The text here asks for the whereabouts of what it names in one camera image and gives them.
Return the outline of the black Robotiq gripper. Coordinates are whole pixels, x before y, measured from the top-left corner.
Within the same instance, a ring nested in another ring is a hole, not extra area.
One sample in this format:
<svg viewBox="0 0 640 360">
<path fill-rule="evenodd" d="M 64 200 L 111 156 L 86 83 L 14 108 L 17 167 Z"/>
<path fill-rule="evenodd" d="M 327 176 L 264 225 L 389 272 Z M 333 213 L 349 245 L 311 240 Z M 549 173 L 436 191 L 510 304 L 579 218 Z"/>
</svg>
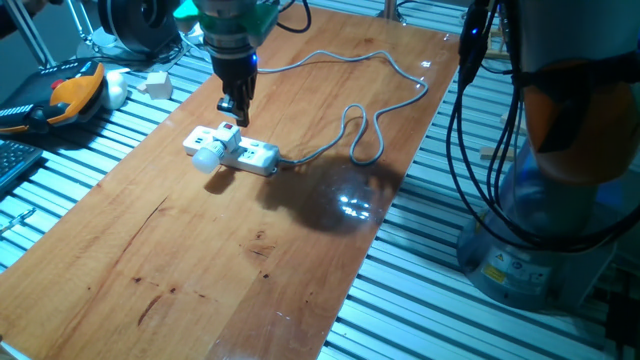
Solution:
<svg viewBox="0 0 640 360">
<path fill-rule="evenodd" d="M 223 113 L 235 111 L 237 125 L 248 127 L 249 108 L 251 98 L 254 97 L 258 74 L 256 52 L 233 59 L 211 56 L 211 62 L 215 75 L 222 81 L 225 94 L 219 99 L 217 110 Z"/>
</svg>

